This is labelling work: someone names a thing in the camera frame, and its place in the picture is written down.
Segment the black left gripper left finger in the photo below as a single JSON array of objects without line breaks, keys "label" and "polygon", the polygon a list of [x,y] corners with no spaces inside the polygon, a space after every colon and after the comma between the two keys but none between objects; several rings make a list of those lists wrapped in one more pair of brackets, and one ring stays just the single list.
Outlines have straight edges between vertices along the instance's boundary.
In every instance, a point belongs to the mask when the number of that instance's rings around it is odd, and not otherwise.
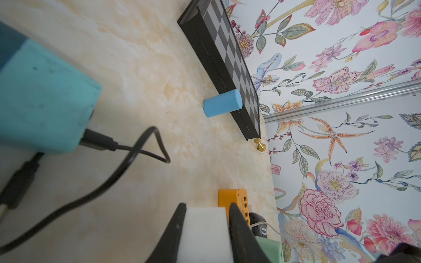
[{"label": "black left gripper left finger", "polygon": [[187,205],[180,203],[146,263],[176,263]]}]

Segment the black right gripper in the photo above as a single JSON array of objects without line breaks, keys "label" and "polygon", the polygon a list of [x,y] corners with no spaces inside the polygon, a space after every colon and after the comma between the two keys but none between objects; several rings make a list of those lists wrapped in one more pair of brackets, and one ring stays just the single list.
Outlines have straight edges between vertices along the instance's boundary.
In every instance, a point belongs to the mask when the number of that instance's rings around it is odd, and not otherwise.
[{"label": "black right gripper", "polygon": [[400,243],[390,255],[381,255],[375,263],[421,263],[421,249]]}]

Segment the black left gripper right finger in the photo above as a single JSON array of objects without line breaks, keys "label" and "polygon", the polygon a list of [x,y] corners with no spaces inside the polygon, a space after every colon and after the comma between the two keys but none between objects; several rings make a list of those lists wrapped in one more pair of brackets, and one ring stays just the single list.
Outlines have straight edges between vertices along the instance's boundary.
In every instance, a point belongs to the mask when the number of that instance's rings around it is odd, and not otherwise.
[{"label": "black left gripper right finger", "polygon": [[235,263],[269,263],[236,203],[229,207],[229,232]]}]

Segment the white power strip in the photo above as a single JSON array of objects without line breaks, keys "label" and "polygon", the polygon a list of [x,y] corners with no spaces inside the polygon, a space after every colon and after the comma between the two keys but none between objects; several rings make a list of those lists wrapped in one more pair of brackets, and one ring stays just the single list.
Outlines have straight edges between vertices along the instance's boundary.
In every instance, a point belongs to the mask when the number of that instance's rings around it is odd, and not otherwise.
[{"label": "white power strip", "polygon": [[178,263],[232,263],[224,208],[188,208],[177,254]]}]

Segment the teal usb charger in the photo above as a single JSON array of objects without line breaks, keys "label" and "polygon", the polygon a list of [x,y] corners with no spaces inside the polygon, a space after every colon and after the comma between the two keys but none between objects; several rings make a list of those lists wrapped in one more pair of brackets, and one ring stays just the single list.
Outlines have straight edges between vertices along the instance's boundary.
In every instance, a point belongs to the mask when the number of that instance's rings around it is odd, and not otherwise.
[{"label": "teal usb charger", "polygon": [[47,154],[72,152],[101,92],[88,75],[1,24],[1,145]]}]

